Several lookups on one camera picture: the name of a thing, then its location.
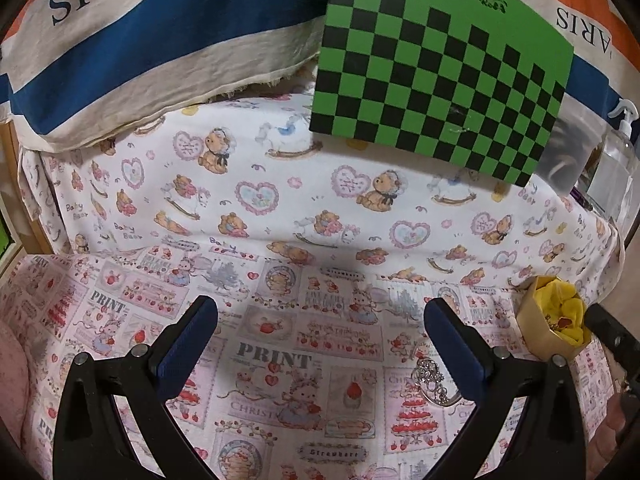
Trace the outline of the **purple lighter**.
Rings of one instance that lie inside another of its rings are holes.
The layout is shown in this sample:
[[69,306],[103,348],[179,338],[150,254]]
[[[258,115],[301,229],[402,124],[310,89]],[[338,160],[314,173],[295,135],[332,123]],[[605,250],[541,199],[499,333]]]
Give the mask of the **purple lighter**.
[[582,194],[582,192],[578,190],[578,188],[572,188],[572,190],[570,191],[570,195],[573,196],[574,200],[576,200],[576,202],[586,211],[593,211],[593,206],[591,205],[590,201],[584,194]]

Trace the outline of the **green checkered tissue box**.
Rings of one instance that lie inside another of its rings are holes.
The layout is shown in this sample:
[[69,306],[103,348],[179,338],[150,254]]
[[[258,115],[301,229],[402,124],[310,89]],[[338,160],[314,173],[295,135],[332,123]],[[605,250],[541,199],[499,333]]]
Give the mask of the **green checkered tissue box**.
[[329,0],[310,128],[524,186],[573,58],[521,0]]

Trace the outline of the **gold octagonal jewelry box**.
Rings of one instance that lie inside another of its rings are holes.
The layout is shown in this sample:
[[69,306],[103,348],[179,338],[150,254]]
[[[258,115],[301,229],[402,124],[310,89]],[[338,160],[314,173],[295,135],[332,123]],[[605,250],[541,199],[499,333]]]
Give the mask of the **gold octagonal jewelry box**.
[[549,283],[556,276],[537,276],[528,285],[525,296],[516,309],[516,320],[522,333],[528,351],[541,361],[548,361],[558,354],[567,361],[571,361],[578,353],[584,350],[591,342],[591,332],[585,326],[585,342],[575,348],[552,333],[541,310],[534,299],[536,289]]

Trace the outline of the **clear spray bottle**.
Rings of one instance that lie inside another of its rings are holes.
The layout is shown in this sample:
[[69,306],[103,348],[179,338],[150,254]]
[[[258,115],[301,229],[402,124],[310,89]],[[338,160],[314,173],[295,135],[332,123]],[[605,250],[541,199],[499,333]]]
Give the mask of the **clear spray bottle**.
[[620,99],[608,117],[620,118],[620,124],[615,129],[608,129],[602,138],[587,196],[605,217],[616,220],[638,164],[631,133],[632,123],[639,118],[639,112],[634,102]]

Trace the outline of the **strawberry print cloth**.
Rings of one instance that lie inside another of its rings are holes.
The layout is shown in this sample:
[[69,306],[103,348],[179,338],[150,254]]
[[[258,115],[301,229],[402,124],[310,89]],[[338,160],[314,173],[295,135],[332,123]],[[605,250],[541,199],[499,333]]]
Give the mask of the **strawberry print cloth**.
[[24,258],[1,289],[12,365],[1,411],[50,478],[73,358],[152,344],[198,296],[218,325],[168,411],[221,479],[420,479],[472,404],[428,339],[423,308],[445,299],[493,346],[526,356],[513,289],[394,281],[253,255],[197,271],[158,248]]

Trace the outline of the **translucent plastic container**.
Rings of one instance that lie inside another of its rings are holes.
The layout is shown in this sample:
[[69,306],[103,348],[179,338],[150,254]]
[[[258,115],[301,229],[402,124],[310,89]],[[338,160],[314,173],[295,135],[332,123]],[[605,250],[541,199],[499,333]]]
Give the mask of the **translucent plastic container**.
[[539,159],[536,176],[559,196],[567,196],[599,142],[600,136],[590,128],[558,119]]

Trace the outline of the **striped Paris blanket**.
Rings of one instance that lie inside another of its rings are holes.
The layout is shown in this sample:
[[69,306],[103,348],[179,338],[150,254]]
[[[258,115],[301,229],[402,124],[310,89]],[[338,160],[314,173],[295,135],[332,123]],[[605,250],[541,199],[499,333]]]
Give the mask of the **striped Paris blanket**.
[[[28,0],[1,44],[1,118],[59,152],[271,84],[318,58],[329,0]],[[639,46],[608,0],[521,0],[574,49],[563,99],[639,96]]]

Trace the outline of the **yellow cloth pouch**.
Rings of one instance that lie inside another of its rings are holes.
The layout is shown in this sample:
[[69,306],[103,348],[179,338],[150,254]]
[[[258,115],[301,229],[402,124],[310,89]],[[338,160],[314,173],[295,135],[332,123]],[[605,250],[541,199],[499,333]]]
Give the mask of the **yellow cloth pouch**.
[[534,299],[552,333],[575,348],[585,342],[587,307],[573,284],[552,278],[536,289]]

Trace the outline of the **baby bear print cloth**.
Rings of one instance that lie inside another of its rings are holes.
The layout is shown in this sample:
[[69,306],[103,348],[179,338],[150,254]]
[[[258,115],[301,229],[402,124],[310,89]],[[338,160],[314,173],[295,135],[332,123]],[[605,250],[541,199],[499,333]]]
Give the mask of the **baby bear print cloth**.
[[191,106],[79,150],[21,150],[18,185],[56,252],[249,252],[394,281],[510,287],[541,275],[595,300],[617,284],[614,223],[539,178],[312,133],[303,93]]

